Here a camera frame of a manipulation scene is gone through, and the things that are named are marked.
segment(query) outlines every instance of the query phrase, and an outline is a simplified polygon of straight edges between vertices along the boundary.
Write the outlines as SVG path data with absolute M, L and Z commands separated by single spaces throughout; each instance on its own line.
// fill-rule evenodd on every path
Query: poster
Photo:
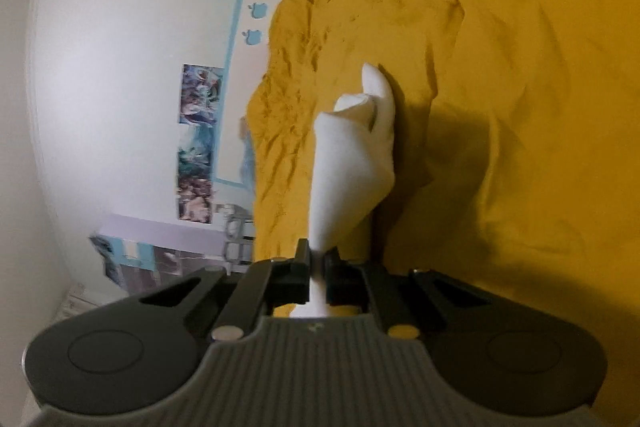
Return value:
M 181 220 L 210 223 L 213 143 L 212 126 L 180 124 L 177 196 Z
M 223 68 L 183 65 L 178 117 L 180 123 L 210 127 L 218 124 L 222 73 Z

